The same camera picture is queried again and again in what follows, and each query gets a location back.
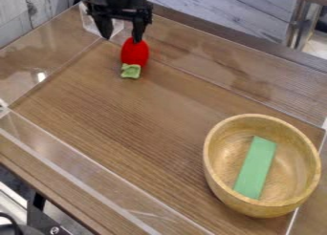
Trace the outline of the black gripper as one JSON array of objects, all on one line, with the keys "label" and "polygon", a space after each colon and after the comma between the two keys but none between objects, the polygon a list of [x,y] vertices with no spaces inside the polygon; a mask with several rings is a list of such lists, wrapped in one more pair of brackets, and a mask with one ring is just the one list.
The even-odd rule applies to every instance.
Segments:
[{"label": "black gripper", "polygon": [[133,43],[141,41],[145,25],[152,23],[153,5],[148,0],[83,0],[104,39],[112,35],[112,19],[133,21]]}]

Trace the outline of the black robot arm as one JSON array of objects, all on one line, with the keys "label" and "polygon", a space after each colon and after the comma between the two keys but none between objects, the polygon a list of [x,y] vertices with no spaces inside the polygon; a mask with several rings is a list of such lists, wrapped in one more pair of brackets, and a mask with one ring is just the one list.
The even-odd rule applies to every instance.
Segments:
[{"label": "black robot arm", "polygon": [[109,39],[113,33],[112,20],[129,21],[133,24],[132,39],[137,44],[143,40],[147,26],[152,23],[153,4],[148,0],[81,0],[87,14],[92,17],[100,35]]}]

